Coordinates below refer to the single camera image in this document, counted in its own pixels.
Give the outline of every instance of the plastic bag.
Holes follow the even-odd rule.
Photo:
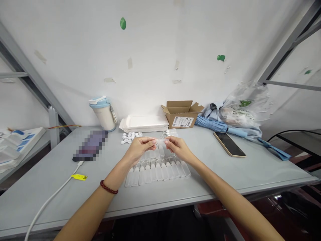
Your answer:
[[[254,128],[270,117],[269,90],[266,85],[240,83],[224,102],[219,116],[226,124],[241,128]]]

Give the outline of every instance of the open cardboard box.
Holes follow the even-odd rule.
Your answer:
[[[192,100],[167,101],[166,107],[161,105],[163,112],[169,123],[169,128],[192,128],[196,121],[197,115],[201,113],[204,106],[198,106]]]

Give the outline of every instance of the white wall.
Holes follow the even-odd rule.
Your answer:
[[[110,97],[120,118],[157,114],[167,100],[224,100],[254,78],[312,2],[5,0],[0,21],[74,122],[89,126],[98,120],[88,99],[99,95]]]
[[[12,72],[0,58],[0,73]],[[49,127],[48,112],[17,78],[0,81],[0,129],[27,130]]]
[[[321,30],[299,44],[271,79],[321,86]],[[321,92],[269,85],[273,115],[262,127],[263,138],[291,129],[321,128]]]

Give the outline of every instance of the table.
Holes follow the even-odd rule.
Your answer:
[[[14,174],[19,168],[21,168],[26,162],[28,162],[32,157],[37,155],[45,146],[50,143],[49,131],[46,131],[35,146],[30,150],[26,157],[19,163],[18,166],[8,169],[0,173],[0,183],[4,182],[8,177]]]
[[[321,129],[312,130],[321,133]],[[291,145],[309,153],[312,156],[321,157],[321,136],[309,132],[291,132],[277,134],[276,137],[290,143]]]
[[[72,161],[73,154],[93,130],[101,128],[75,129],[0,196],[0,237],[26,233],[42,204],[75,170],[77,163]],[[77,172],[88,176],[87,180],[72,179],[48,204],[33,231],[57,229],[68,221],[128,149],[128,144],[120,144],[122,133],[117,127],[108,134],[96,161],[85,162]],[[210,129],[194,126],[178,129],[177,133],[200,160],[243,195],[319,180],[291,162],[281,161],[263,146],[239,137],[231,136],[246,158],[228,156]],[[159,138],[161,133],[144,135]],[[189,178],[138,187],[124,187],[123,184],[104,217],[115,219],[216,198],[192,167],[190,171],[192,176]]]

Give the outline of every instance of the smartphone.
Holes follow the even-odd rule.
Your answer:
[[[213,135],[220,142],[225,151],[232,157],[246,157],[244,152],[235,144],[235,142],[225,132],[214,132]]]
[[[92,131],[73,155],[73,161],[95,161],[107,137],[107,131]]]

